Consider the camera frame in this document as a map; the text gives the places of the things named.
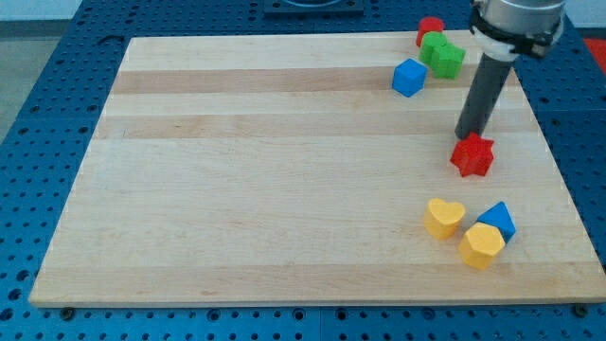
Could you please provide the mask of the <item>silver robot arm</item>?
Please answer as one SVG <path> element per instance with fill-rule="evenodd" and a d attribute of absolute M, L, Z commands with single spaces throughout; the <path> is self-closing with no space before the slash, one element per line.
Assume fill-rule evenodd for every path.
<path fill-rule="evenodd" d="M 470 32 L 490 58 L 543 59 L 560 39 L 564 0 L 472 0 Z"/>

